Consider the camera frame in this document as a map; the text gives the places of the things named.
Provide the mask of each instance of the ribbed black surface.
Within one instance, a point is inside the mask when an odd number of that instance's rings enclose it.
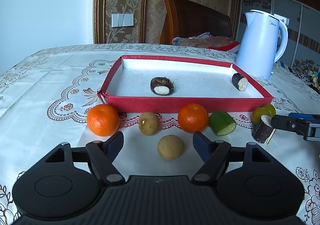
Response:
[[[186,176],[133,176],[123,186],[108,188],[85,213],[64,221],[21,217],[15,225],[298,225],[298,218],[254,221],[222,205],[212,189],[193,185]]]

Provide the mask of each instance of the switch panel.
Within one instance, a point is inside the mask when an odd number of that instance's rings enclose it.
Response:
[[[133,26],[132,13],[116,13],[111,15],[111,27]]]

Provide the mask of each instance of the pillow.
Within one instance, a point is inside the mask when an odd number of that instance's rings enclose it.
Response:
[[[240,43],[230,37],[209,36],[208,32],[189,39],[177,37],[172,40],[172,44],[195,48],[210,48],[231,53],[237,53],[240,47]]]

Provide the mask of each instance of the red box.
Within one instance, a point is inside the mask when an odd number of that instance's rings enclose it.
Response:
[[[248,79],[245,91],[238,91],[232,85],[235,72]],[[168,96],[153,94],[150,81],[154,77],[173,80],[174,93]],[[206,92],[215,95],[204,97]],[[217,110],[250,112],[273,99],[268,91],[233,63],[149,55],[121,56],[108,72],[98,96],[118,112],[128,113],[178,113],[190,103],[202,105],[208,113]]]

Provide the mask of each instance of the orange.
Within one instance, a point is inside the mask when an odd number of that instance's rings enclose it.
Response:
[[[179,111],[178,123],[183,131],[194,133],[207,127],[209,116],[203,106],[188,104]]]
[[[96,105],[87,115],[87,125],[98,136],[113,135],[120,125],[117,110],[107,104]]]

